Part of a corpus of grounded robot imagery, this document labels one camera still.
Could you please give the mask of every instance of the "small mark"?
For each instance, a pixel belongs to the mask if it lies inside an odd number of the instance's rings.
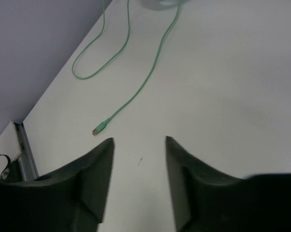
[[[141,161],[143,160],[143,157],[140,159],[139,163],[138,163],[138,166],[140,165]]]

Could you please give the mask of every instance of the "white table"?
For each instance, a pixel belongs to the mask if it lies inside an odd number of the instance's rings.
[[[291,0],[190,0],[139,96],[94,137],[92,130],[138,89],[176,8],[131,0],[131,39],[96,77],[71,65],[102,18],[24,121],[40,175],[114,137],[114,167],[99,232],[171,232],[165,136],[228,174],[291,172]],[[107,30],[81,59],[89,75],[126,36],[126,0],[107,9]]]

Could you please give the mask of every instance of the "ethernet cable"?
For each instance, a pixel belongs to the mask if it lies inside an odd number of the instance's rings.
[[[130,18],[129,18],[129,0],[127,0],[127,18],[128,18],[128,31],[127,31],[127,37],[126,37],[126,40],[123,44],[123,46],[121,47],[121,49],[111,58],[109,59],[103,66],[101,66],[101,68],[99,68],[96,72],[94,72],[93,74],[89,75],[89,76],[86,76],[86,77],[81,77],[81,76],[78,76],[75,72],[75,68],[76,68],[76,65],[77,65],[77,62],[79,61],[79,59],[81,58],[81,56],[84,54],[84,52],[88,49],[88,47],[93,43],[95,42],[102,34],[103,34],[103,31],[104,31],[104,28],[105,28],[105,0],[103,0],[103,3],[102,3],[102,7],[103,7],[103,26],[102,26],[102,29],[101,29],[101,32],[99,33],[99,35],[93,39],[83,50],[82,52],[77,56],[77,58],[75,59],[73,65],[72,65],[72,73],[73,75],[79,79],[79,80],[86,80],[86,79],[90,79],[92,78],[93,76],[97,75],[98,73],[100,73],[107,65],[109,65],[113,60],[115,60],[120,54],[121,52],[125,49],[128,41],[129,41],[129,37],[130,37]],[[167,37],[167,35],[170,33],[170,31],[172,30],[172,28],[174,27],[174,25],[176,24],[179,16],[180,16],[180,9],[181,9],[181,5],[182,5],[182,0],[179,0],[179,3],[178,3],[178,8],[177,8],[177,11],[176,11],[176,14],[175,14],[175,17],[174,19],[172,20],[171,24],[169,25],[169,27],[167,28],[167,30],[165,31],[160,43],[159,43],[159,47],[158,47],[158,50],[157,50],[157,53],[156,53],[156,56],[155,56],[155,59],[154,59],[154,62],[153,62],[153,65],[152,65],[152,68],[149,72],[149,74],[147,75],[147,77],[145,78],[145,80],[143,81],[143,83],[141,84],[141,86],[139,87],[139,89],[136,91],[136,93],[125,103],[123,104],[118,110],[116,110],[107,120],[101,122],[94,130],[93,130],[93,135],[96,136],[98,135],[100,132],[102,132],[105,127],[107,126],[107,124],[109,122],[111,122],[111,120],[118,115],[119,112],[121,112],[126,106],[128,106],[129,103],[131,103],[135,97],[141,92],[141,90],[144,88],[145,84],[148,82],[151,74],[153,73],[155,67],[156,67],[156,64],[157,64],[157,61],[158,61],[158,58],[159,58],[159,55],[161,53],[161,50],[162,50],[162,47],[164,45],[164,42],[165,42],[165,39]]]

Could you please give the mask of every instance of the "white surface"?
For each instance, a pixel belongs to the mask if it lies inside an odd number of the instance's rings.
[[[146,87],[94,137],[92,129],[143,82],[176,11],[149,10],[138,0],[130,6],[131,39],[123,54],[90,80],[72,76],[73,61],[99,33],[101,18],[26,118],[39,174],[114,137],[99,232],[170,232],[166,135],[237,177],[291,172],[291,0],[186,2]],[[126,0],[111,3],[103,39],[84,55],[79,74],[89,75],[122,46],[125,8]]]
[[[10,122],[0,135],[0,155],[4,154],[10,157],[11,161],[16,160],[21,154],[18,137],[15,127]],[[7,165],[7,159],[0,157],[0,174]]]

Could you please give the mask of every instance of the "black strap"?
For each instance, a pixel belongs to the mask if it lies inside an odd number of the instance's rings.
[[[4,156],[4,157],[6,157],[6,159],[7,159],[7,161],[8,161],[8,163],[7,163],[7,165],[6,165],[5,169],[4,169],[4,171],[2,171],[1,174],[0,174],[0,180],[4,180],[4,179],[7,178],[8,174],[9,174],[9,171],[10,171],[9,168],[10,168],[10,165],[11,165],[11,159],[10,159],[10,157],[7,156],[7,155],[0,155],[0,156]]]

